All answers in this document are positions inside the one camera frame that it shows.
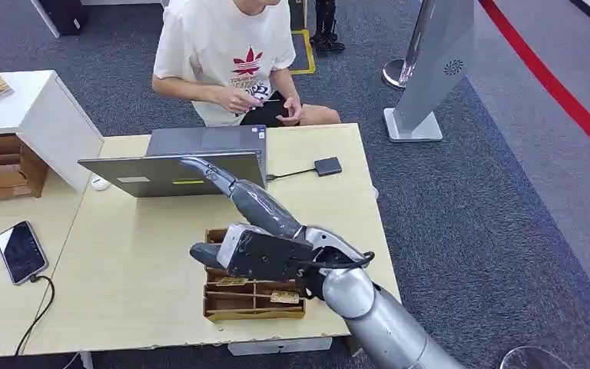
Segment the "knee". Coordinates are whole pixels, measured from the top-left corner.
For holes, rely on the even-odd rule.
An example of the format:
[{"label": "knee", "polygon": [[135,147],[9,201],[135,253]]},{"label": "knee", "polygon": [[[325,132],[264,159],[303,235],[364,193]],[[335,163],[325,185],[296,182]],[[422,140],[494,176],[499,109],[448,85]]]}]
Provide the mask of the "knee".
[{"label": "knee", "polygon": [[322,124],[322,125],[337,125],[339,123],[340,123],[340,115],[338,115],[338,111],[335,111],[332,108],[325,107],[320,112],[320,124]]},{"label": "knee", "polygon": [[338,125],[340,123],[340,115],[338,115],[338,111],[329,108],[329,124],[330,125]]},{"label": "knee", "polygon": [[340,123],[338,111],[320,105],[304,105],[300,125],[335,125]]}]

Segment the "red line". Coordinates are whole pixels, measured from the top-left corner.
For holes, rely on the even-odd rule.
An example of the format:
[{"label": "red line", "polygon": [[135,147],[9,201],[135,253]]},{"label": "red line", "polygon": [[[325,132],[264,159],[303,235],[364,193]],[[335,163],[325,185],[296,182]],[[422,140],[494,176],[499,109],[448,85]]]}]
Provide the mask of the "red line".
[{"label": "red line", "polygon": [[546,91],[562,106],[568,115],[578,123],[580,128],[590,137],[590,112],[569,92],[566,87],[551,73],[539,57],[523,40],[521,35],[503,15],[493,0],[479,0],[492,22],[503,34],[508,43],[523,60],[524,64],[535,75]]}]

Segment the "man's hand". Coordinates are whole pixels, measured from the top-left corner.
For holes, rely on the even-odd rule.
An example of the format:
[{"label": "man's hand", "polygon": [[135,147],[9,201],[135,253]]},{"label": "man's hand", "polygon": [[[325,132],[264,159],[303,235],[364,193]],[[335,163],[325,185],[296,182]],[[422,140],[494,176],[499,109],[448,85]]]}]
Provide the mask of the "man's hand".
[{"label": "man's hand", "polygon": [[288,118],[284,118],[282,115],[278,115],[275,118],[279,119],[283,125],[296,125],[302,118],[302,104],[300,100],[288,98],[283,103],[283,106],[288,109]]},{"label": "man's hand", "polygon": [[261,101],[244,90],[235,87],[220,87],[214,93],[212,102],[233,113],[247,113],[250,109],[262,106]]}]

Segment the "sticker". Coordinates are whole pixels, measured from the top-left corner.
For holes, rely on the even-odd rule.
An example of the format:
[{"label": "sticker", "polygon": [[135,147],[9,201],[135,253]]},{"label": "sticker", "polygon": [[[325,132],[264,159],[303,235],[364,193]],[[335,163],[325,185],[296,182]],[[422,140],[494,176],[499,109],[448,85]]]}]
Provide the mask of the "sticker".
[{"label": "sticker", "polygon": [[299,304],[300,294],[291,291],[273,291],[270,296],[270,302],[278,302],[281,304]]},{"label": "sticker", "polygon": [[246,284],[247,278],[245,277],[223,277],[219,280],[217,286],[242,286]]},{"label": "sticker", "polygon": [[150,182],[151,180],[146,177],[120,177],[116,178],[119,182],[123,183],[135,183],[135,182]]},{"label": "sticker", "polygon": [[174,179],[173,185],[202,185],[204,183],[201,179]]}]

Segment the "cord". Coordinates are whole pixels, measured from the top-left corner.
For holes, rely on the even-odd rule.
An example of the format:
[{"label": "cord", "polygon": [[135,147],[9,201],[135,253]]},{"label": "cord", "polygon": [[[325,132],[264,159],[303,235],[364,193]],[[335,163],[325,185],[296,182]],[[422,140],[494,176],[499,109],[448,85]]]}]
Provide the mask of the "cord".
[{"label": "cord", "polygon": [[73,362],[75,361],[75,358],[78,357],[78,355],[80,354],[80,351],[76,352],[75,355],[73,355],[73,358],[71,359],[71,361],[69,361],[69,364],[66,364],[65,367],[63,367],[62,369],[68,369],[71,364],[73,364]]},{"label": "cord", "polygon": [[21,351],[24,341],[26,341],[26,338],[32,332],[32,328],[35,326],[35,324],[37,324],[37,322],[41,319],[41,317],[44,316],[44,314],[46,313],[48,308],[50,308],[51,304],[53,304],[53,300],[55,299],[55,285],[53,284],[53,281],[51,281],[51,278],[46,277],[45,275],[33,275],[30,279],[30,282],[37,283],[37,281],[39,281],[40,279],[46,280],[48,282],[48,286],[51,287],[51,300],[48,301],[48,304],[46,304],[46,306],[41,311],[41,313],[32,321],[32,324],[30,325],[30,327],[28,327],[28,330],[26,330],[26,333],[24,333],[24,335],[22,336],[22,339],[19,341],[19,344],[17,345],[17,350],[15,351],[15,356],[19,356],[19,351]]},{"label": "cord", "polygon": [[290,260],[295,261],[295,264],[302,265],[304,267],[309,268],[325,268],[325,269],[351,269],[351,268],[360,268],[365,264],[371,262],[374,259],[374,253],[372,251],[368,251],[363,254],[365,258],[360,261],[354,261],[352,263],[325,263],[319,261],[310,261],[310,260],[302,260],[302,259],[295,259],[291,258]]},{"label": "cord", "polygon": [[308,173],[310,171],[316,171],[317,169],[311,168],[307,169],[306,171],[295,171],[293,173],[288,173],[287,175],[266,175],[266,181],[274,181],[278,178],[290,177],[291,175],[301,175],[303,173]]}]

